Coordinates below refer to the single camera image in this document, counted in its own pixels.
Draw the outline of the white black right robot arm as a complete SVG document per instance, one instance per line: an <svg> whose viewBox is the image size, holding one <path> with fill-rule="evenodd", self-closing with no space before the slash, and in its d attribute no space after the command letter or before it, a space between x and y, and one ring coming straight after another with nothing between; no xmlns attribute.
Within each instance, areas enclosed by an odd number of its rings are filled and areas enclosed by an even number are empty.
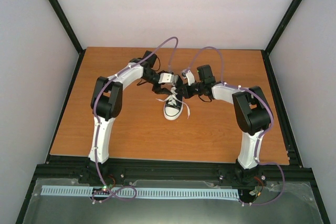
<svg viewBox="0 0 336 224"><path fill-rule="evenodd" d="M238 183L248 184L258 174L260 147L264 135L273 126L274 117L259 86L243 88L215 80L210 65L197 67L199 82L190 69L181 72L187 83L180 88L184 98L207 96L234 106L238 127L242 131L240 153L236 159L234 176Z"/></svg>

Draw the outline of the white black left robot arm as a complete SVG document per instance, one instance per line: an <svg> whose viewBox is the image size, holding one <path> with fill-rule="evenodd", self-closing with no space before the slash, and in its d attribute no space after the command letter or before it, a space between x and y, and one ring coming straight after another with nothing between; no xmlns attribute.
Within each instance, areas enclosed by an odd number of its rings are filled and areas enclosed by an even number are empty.
<svg viewBox="0 0 336 224"><path fill-rule="evenodd" d="M109 77L99 77L96 81L91 108L94 116L94 133L89 153L91 161L91 178L97 183L108 180L109 170L104 163L109 159L109 142L112 126L122 109L123 91L131 83L143 79L153 85L152 91L156 94L172 94L159 83L161 75L153 67L157 60L154 52L146 51L142 58L133 58L122 70Z"/></svg>

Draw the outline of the white shoelace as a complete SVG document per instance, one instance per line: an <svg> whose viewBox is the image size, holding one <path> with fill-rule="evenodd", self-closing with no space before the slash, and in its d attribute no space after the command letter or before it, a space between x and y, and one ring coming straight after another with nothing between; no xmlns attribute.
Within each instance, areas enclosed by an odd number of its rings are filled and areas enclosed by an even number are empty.
<svg viewBox="0 0 336 224"><path fill-rule="evenodd" d="M176 87L171 87L171 94L164 100L157 99L160 102L164 102L163 115L169 121L176 120L183 111L183 108L187 109L187 118L191 115L190 107L183 101L183 96L178 94Z"/></svg>

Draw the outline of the black white canvas sneaker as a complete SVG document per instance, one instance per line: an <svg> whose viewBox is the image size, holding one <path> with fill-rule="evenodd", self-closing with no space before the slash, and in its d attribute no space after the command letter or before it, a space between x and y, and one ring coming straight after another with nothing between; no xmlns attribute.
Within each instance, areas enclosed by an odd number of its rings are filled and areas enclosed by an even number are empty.
<svg viewBox="0 0 336 224"><path fill-rule="evenodd" d="M183 111L183 97L178 92L178 88L182 83L183 81L178 78L177 82L170 89L172 94L165 99L163 114L169 121L176 120Z"/></svg>

